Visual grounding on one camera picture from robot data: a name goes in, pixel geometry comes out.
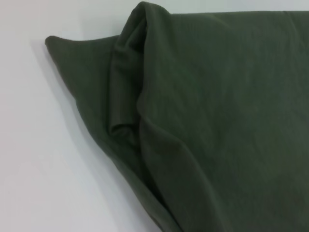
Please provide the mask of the dark green FREE! t-shirt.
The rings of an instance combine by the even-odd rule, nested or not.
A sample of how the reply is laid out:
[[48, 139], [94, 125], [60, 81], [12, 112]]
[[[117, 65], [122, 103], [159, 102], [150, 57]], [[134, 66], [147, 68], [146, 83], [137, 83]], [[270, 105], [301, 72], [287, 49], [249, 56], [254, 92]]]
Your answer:
[[171, 14], [45, 41], [163, 232], [309, 232], [309, 11]]

